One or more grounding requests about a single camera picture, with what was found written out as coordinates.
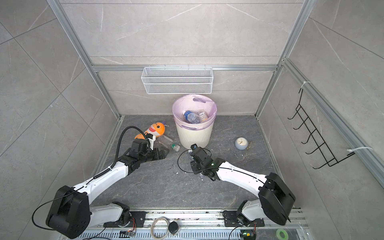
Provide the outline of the clear bottle orange white label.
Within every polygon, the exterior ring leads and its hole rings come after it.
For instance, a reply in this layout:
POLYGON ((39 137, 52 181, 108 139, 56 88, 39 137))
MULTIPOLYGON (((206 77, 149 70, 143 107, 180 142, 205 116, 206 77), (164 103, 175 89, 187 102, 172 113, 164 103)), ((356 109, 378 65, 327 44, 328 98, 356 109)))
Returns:
POLYGON ((208 114, 204 110, 199 111, 198 115, 200 117, 201 122, 205 122, 209 119, 208 114))

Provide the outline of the Pocari Sweat bottle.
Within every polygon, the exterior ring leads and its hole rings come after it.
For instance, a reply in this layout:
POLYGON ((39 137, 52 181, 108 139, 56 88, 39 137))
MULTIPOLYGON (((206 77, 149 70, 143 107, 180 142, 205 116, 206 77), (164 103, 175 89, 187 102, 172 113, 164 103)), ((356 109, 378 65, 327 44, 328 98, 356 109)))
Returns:
POLYGON ((200 124, 202 122, 200 116, 192 111, 185 111, 184 118, 190 124, 200 124))

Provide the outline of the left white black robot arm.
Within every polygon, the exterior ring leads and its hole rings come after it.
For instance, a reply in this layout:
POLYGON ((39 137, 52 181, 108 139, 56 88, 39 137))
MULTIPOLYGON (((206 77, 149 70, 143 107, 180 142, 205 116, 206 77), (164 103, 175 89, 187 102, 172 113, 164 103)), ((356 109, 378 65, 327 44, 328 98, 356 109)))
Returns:
POLYGON ((101 173, 73 187, 61 187, 56 192, 46 225, 70 239, 79 237, 87 228, 97 225, 130 225, 133 220, 129 206, 112 202, 93 207, 92 202, 114 183, 138 169, 141 164, 163 160, 169 152, 169 149, 164 147, 152 149, 147 140, 134 140, 131 148, 101 173))

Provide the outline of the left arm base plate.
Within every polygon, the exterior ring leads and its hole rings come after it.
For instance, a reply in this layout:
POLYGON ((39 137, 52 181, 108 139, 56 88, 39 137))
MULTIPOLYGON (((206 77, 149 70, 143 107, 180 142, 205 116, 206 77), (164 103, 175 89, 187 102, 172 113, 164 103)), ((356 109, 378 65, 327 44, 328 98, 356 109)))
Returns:
POLYGON ((103 224, 104 228, 143 228, 147 212, 135 211, 125 213, 118 221, 103 224))

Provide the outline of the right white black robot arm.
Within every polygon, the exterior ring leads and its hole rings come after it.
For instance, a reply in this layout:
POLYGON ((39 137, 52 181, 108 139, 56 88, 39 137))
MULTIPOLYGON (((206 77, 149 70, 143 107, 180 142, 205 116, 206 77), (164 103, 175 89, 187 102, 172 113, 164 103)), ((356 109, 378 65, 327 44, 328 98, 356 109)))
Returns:
POLYGON ((235 219, 242 226, 263 218, 280 226, 291 221, 289 215, 296 197, 279 175, 251 173, 223 159, 213 159, 205 149, 196 144, 191 146, 190 156, 195 175, 206 176, 212 181, 232 183, 257 197, 254 201, 243 201, 237 209, 235 219))

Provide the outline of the green label square clear bottle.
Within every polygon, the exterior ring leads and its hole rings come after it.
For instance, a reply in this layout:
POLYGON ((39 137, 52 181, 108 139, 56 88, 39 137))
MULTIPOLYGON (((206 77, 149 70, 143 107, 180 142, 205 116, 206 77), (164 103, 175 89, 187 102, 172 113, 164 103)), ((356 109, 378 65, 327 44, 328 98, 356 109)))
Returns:
POLYGON ((159 141, 159 144, 161 144, 162 146, 164 146, 168 149, 172 149, 175 152, 178 152, 181 148, 171 138, 169 138, 165 135, 160 136, 157 140, 159 141))

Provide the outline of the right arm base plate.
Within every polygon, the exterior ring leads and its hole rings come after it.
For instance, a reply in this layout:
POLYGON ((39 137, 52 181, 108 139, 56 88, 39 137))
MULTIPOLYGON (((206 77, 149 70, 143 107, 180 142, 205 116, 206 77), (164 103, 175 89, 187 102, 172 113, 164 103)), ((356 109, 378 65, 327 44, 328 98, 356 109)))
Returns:
POLYGON ((264 219, 249 221, 245 217, 239 217, 236 211, 223 211, 224 224, 226 227, 264 227, 264 219))

